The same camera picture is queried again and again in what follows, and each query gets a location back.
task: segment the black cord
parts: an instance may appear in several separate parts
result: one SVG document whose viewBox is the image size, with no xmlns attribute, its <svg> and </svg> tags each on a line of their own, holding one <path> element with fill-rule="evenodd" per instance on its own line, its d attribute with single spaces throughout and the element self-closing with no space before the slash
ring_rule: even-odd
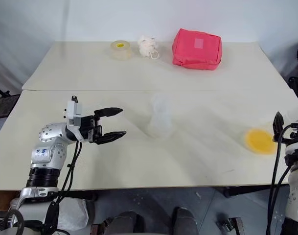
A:
<svg viewBox="0 0 298 235">
<path fill-rule="evenodd" d="M 72 181 L 73 181 L 73 177 L 74 177 L 74 168 L 75 168 L 75 164 L 77 162 L 77 159 L 79 157 L 79 154 L 81 152 L 81 148 L 82 148 L 82 143 L 80 142 L 79 143 L 79 150 L 78 150 L 78 153 L 76 155 L 76 158 L 74 159 L 74 164 L 73 164 L 73 168 L 71 169 L 71 172 L 70 172 L 70 182 L 69 182 L 69 187 L 67 189 L 67 191 L 64 193 L 64 195 L 62 196 L 62 198 L 60 199 L 60 202 L 67 196 L 67 194 L 69 193 L 70 189 L 71 189 L 71 185 L 72 185 Z"/>
<path fill-rule="evenodd" d="M 58 197 L 57 197 L 56 202 L 57 202 L 58 204 L 61 202 L 60 199 L 61 199 L 61 197 L 62 197 L 62 195 L 63 195 L 63 193 L 64 193 L 66 184 L 67 184 L 67 182 L 68 182 L 68 180 L 69 180 L 69 175 L 70 175 L 70 173 L 71 173 L 71 168 L 72 168 L 72 166 L 73 166 L 74 160 L 75 160 L 76 155 L 77 155 L 78 145 L 79 145 L 79 141 L 76 142 L 76 147 L 75 147 L 75 151 L 74 151 L 74 156 L 73 156 L 73 158 L 72 158 L 71 164 L 68 165 L 68 166 L 69 166 L 69 171 L 67 172 L 66 178 L 65 178 L 64 183 L 63 183 L 63 186 L 62 186 L 62 189 L 61 189 L 61 191 L 60 191 L 60 193 L 59 193 L 59 195 L 58 195 Z"/>
<path fill-rule="evenodd" d="M 12 216 L 12 215 L 16 216 L 16 218 L 17 218 L 18 226 L 17 226 L 16 235 L 22 235 L 23 234 L 23 229 L 25 227 L 25 222 L 23 220 L 22 214 L 16 209 L 11 209 L 6 213 L 6 215 L 4 217 L 4 220 L 3 220 L 3 228 L 4 229 L 8 228 L 7 221 L 9 219 L 9 217 Z"/>
<path fill-rule="evenodd" d="M 270 235 L 270 226 L 272 223 L 272 216 L 273 213 L 271 212 L 272 209 L 272 202 L 273 202 L 273 194 L 274 194 L 274 187 L 275 187 L 275 180 L 276 180 L 276 175 L 277 175 L 277 168 L 278 168 L 278 163 L 279 163 L 279 158 L 280 158 L 280 150 L 281 150 L 281 143 L 282 139 L 284 137 L 285 132 L 291 127 L 292 125 L 286 126 L 279 135 L 278 138 L 278 145 L 277 145 L 277 154 L 276 154 L 276 160 L 275 160 L 275 165 L 274 165 L 274 170 L 273 170 L 273 177 L 272 177 L 272 184 L 270 188 L 270 195 L 268 199 L 268 209 L 267 209 L 267 228 L 266 229 L 266 235 Z"/>
<path fill-rule="evenodd" d="M 278 196 L 278 193 L 279 193 L 280 186 L 281 186 L 283 180 L 285 179 L 285 177 L 287 176 L 290 169 L 291 169 L 291 166 L 288 166 L 287 169 L 285 170 L 285 172 L 282 174 L 280 180 L 278 181 L 278 184 L 277 184 L 274 196 L 273 196 L 271 209 L 270 209 L 270 215 L 272 217 L 273 217 L 273 213 L 274 213 L 274 209 L 275 209 L 275 203 L 276 203 L 276 199 L 277 199 L 277 196 Z M 272 224 L 272 219 L 270 220 L 270 222 L 267 223 L 266 235 L 271 234 L 271 224 Z"/>
<path fill-rule="evenodd" d="M 59 196 L 56 200 L 56 202 L 59 204 L 66 196 L 67 194 L 69 193 L 70 189 L 71 189 L 71 185 L 72 185 L 72 181 L 73 181 L 73 176 L 74 176 L 74 168 L 75 168 L 75 164 L 76 164 L 76 161 L 79 157 L 79 154 L 81 152 L 81 149 L 82 149 L 82 143 L 77 141 L 76 142 L 76 147 L 75 147 L 75 151 L 74 151 L 74 156 L 72 158 L 72 161 L 71 161 L 71 164 L 68 165 L 69 167 L 69 171 L 67 173 L 67 176 L 65 178 L 65 181 L 64 181 L 64 184 L 63 184 L 63 187 L 59 193 Z M 65 187 L 66 187 L 66 184 L 69 180 L 69 176 L 70 176 L 70 182 L 69 182 L 69 187 L 67 189 L 67 191 L 65 192 Z"/>
<path fill-rule="evenodd" d="M 57 230 L 55 230 L 56 232 L 60 232 L 60 233 L 64 233 L 64 234 L 66 234 L 66 235 L 70 235 L 70 233 L 69 232 L 67 232 L 67 231 L 65 231 L 65 230 L 63 230 L 63 229 L 57 229 Z"/>
</svg>

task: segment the yellow disc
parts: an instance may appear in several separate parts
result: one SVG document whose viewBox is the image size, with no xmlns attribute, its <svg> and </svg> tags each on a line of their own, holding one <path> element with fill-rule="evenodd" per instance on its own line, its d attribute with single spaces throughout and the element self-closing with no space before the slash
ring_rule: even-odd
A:
<svg viewBox="0 0 298 235">
<path fill-rule="evenodd" d="M 255 153 L 273 154 L 276 150 L 273 136 L 264 130 L 251 129 L 246 133 L 245 142 L 247 147 Z"/>
</svg>

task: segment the red pouch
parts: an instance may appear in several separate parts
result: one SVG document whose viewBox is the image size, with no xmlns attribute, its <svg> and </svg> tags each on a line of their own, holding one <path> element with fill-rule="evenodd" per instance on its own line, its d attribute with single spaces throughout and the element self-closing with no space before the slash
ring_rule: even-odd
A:
<svg viewBox="0 0 298 235">
<path fill-rule="evenodd" d="M 180 29 L 173 43 L 173 64 L 195 70 L 215 70 L 222 58 L 220 37 Z"/>
</svg>

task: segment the white wall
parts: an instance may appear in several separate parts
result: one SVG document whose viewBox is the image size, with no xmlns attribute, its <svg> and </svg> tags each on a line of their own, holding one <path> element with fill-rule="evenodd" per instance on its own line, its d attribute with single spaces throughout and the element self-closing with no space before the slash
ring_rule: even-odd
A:
<svg viewBox="0 0 298 235">
<path fill-rule="evenodd" d="M 283 76 L 297 65 L 298 0 L 0 0 L 0 86 L 19 88 L 55 40 L 172 41 L 181 27 L 259 41 Z"/>
</svg>

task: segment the roll of tape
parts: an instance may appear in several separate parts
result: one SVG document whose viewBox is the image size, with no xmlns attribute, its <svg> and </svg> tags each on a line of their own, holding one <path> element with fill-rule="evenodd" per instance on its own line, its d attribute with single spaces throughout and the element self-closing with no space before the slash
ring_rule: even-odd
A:
<svg viewBox="0 0 298 235">
<path fill-rule="evenodd" d="M 111 43 L 112 57 L 117 60 L 128 60 L 132 53 L 130 43 L 119 40 Z"/>
</svg>

